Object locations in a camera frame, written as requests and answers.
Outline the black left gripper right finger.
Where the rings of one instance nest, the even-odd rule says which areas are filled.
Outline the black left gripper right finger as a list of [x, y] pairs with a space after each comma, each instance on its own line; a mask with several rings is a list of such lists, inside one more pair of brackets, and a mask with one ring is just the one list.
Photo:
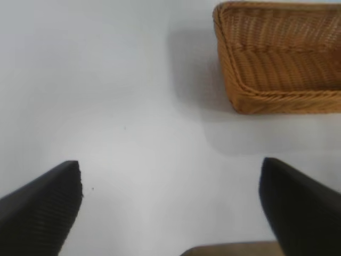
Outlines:
[[285, 255], [340, 255], [340, 193], [267, 157], [259, 197]]

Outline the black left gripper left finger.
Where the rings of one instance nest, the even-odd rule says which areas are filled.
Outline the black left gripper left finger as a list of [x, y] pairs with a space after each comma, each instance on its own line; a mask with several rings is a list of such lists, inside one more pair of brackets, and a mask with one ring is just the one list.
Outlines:
[[1, 198], [1, 255], [58, 255], [83, 200], [78, 161]]

